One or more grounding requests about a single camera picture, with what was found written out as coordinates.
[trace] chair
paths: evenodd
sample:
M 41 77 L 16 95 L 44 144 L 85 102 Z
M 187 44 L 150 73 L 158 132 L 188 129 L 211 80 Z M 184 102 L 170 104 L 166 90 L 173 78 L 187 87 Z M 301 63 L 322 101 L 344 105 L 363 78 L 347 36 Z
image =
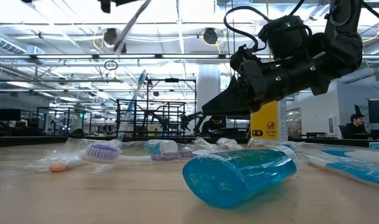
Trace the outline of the chair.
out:
M 345 129 L 346 129 L 346 126 L 345 125 L 339 125 L 339 129 L 340 129 L 340 132 L 341 132 L 341 136 L 343 138 L 345 138 Z

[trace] wooden table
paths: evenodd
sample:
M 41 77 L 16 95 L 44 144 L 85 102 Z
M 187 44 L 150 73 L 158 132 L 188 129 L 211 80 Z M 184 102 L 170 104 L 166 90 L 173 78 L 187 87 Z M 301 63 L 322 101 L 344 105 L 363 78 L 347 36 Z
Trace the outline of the wooden table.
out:
M 181 176 L 184 162 L 89 164 L 58 174 L 22 169 L 60 146 L 0 148 L 0 224 L 379 223 L 379 188 L 307 164 L 234 210 L 197 199 Z

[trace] ceiling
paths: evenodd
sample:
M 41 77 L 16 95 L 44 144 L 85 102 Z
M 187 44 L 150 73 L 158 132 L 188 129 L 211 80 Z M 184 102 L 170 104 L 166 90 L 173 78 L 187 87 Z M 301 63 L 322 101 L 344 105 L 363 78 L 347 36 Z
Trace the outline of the ceiling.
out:
M 267 5 L 263 1 L 252 0 L 153 0 L 149 7 L 140 15 L 137 23 L 131 29 L 126 39 L 127 54 L 232 54 L 238 46 L 252 45 L 247 37 L 227 32 L 223 25 L 226 10 L 233 6 L 253 6 L 270 19 L 279 18 L 288 14 L 298 0 L 269 0 Z M 308 0 L 297 11 L 313 33 L 323 32 L 325 19 L 321 3 L 323 1 Z M 379 12 L 379 0 L 366 1 Z M 0 37 L 22 48 L 33 46 L 41 49 L 43 54 L 113 54 L 112 46 L 104 41 L 103 35 L 110 28 L 121 30 L 132 18 L 143 1 L 124 4 L 120 7 L 112 5 L 111 13 L 101 11 L 97 0 L 37 0 L 32 4 L 24 4 L 20 0 L 0 1 Z M 321 9 L 319 17 L 310 20 L 311 13 Z M 228 16 L 228 21 L 235 22 L 235 28 L 256 35 L 265 21 L 251 11 L 237 11 Z M 212 27 L 218 35 L 218 43 L 207 45 L 202 39 L 205 28 Z M 365 51 L 379 55 L 379 19 L 362 9 L 358 32 L 365 41 Z M 0 54 L 11 54 L 0 49 Z M 268 48 L 260 51 L 268 55 Z M 101 102 L 110 102 L 111 99 L 131 98 L 136 88 L 137 79 L 145 70 L 150 78 L 180 78 L 195 80 L 199 66 L 205 63 L 219 64 L 221 89 L 225 89 L 230 81 L 231 70 L 226 60 L 162 60 L 162 59 L 119 59 L 115 60 L 119 67 L 113 71 L 105 70 L 106 60 L 63 60 L 60 58 L 48 59 L 42 64 L 28 63 L 24 60 L 0 60 L 0 65 L 10 70 L 0 70 L 0 79 L 42 78 L 57 80 L 66 78 L 83 80 L 83 82 L 69 82 L 66 85 L 58 83 L 32 83 L 37 89 L 115 89 L 122 92 L 105 93 Z M 371 60 L 369 68 L 379 68 L 379 60 Z M 92 80 L 112 80 L 114 77 L 121 82 L 91 82 Z M 348 75 L 342 81 L 356 77 Z M 189 110 L 194 111 L 195 83 L 164 83 L 154 87 L 159 96 L 150 95 L 157 100 L 186 101 Z M 3 88 L 17 88 L 16 85 L 2 84 Z M 88 96 L 88 93 L 51 93 L 44 94 L 50 99 L 55 96 L 68 96 L 82 102 L 93 102 L 100 96 Z M 67 102 L 58 98 L 58 102 Z

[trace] person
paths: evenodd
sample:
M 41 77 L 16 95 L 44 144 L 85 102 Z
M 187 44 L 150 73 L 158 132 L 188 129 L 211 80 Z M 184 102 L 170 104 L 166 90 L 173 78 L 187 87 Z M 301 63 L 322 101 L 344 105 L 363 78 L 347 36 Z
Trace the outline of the person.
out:
M 353 114 L 351 116 L 351 123 L 347 124 L 345 127 L 344 138 L 347 139 L 364 139 L 364 136 L 357 134 L 367 134 L 365 126 L 363 125 L 363 115 L 362 114 Z
M 210 136 L 211 133 L 216 133 L 222 128 L 220 116 L 212 116 L 208 121 L 203 123 L 201 136 Z

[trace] ventilation duct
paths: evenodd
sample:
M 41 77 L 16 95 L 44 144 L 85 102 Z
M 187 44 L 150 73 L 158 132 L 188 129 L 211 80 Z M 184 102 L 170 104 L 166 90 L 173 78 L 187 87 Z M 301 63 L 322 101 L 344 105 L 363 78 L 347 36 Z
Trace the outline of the ventilation duct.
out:
M 12 53 L 12 54 L 25 54 L 26 50 L 19 47 L 16 44 L 13 44 L 11 41 L 0 35 L 0 48 Z
M 365 51 L 363 54 L 365 55 L 379 54 L 379 42 L 372 44 L 368 47 L 365 47 Z

